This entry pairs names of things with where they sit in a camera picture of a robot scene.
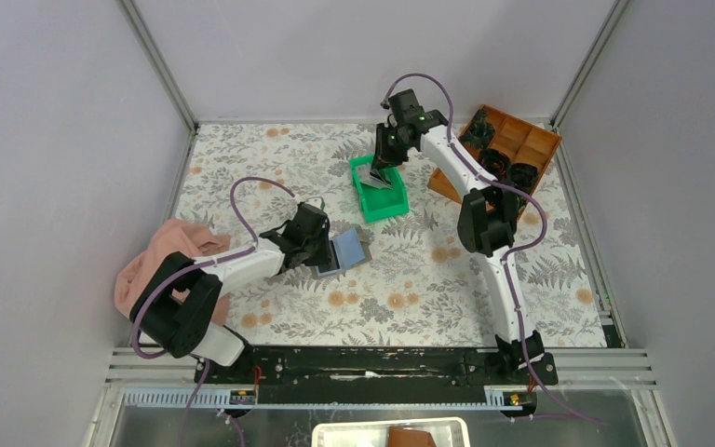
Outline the grey credit cards stack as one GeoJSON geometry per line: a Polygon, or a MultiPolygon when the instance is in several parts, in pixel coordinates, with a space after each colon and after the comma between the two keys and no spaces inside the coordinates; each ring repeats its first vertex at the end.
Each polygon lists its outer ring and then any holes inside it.
{"type": "Polygon", "coordinates": [[[392,187],[392,183],[385,179],[379,171],[373,169],[370,164],[357,166],[356,173],[359,182],[365,186],[375,189],[390,189],[392,187]]]}

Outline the green plastic bin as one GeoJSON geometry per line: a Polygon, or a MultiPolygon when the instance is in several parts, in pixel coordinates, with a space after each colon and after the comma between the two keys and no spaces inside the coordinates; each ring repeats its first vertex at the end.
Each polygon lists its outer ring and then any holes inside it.
{"type": "Polygon", "coordinates": [[[352,181],[357,189],[358,201],[367,223],[398,217],[410,210],[405,183],[397,168],[382,171],[390,182],[389,188],[376,188],[361,181],[360,173],[371,166],[373,156],[359,156],[349,160],[352,181]]]}

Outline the grey blue card holder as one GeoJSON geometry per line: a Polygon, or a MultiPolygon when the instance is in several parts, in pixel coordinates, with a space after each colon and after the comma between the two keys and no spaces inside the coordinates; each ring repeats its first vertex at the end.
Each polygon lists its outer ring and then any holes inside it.
{"type": "Polygon", "coordinates": [[[371,257],[367,234],[359,225],[354,225],[330,240],[331,260],[325,266],[311,268],[315,279],[336,276],[357,266],[368,263],[371,257]]]}

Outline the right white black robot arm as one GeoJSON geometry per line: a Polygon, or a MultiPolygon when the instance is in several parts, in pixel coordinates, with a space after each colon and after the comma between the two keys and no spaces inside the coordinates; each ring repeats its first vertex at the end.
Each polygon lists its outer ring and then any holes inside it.
{"type": "Polygon", "coordinates": [[[373,159],[359,169],[359,181],[390,188],[389,171],[407,162],[411,149],[440,169],[462,197],[457,236],[478,263],[489,289],[498,349],[492,366],[508,383],[545,387],[540,374],[554,369],[546,362],[540,333],[527,321],[515,265],[520,250],[515,243],[519,200],[530,194],[483,168],[453,138],[446,117],[438,110],[425,110],[412,90],[388,92],[381,105],[389,117],[375,129],[373,159]]]}

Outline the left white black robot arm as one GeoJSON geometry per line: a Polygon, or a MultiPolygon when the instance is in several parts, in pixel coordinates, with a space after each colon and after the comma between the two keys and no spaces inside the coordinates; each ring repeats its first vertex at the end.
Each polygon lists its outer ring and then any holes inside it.
{"type": "Polygon", "coordinates": [[[137,333],[147,335],[175,359],[194,356],[216,363],[231,383],[251,370],[247,346],[238,333],[213,322],[221,298],[255,280],[300,266],[325,266],[334,259],[324,201],[301,202],[292,219],[262,232],[257,242],[213,256],[168,255],[128,315],[137,333]]]}

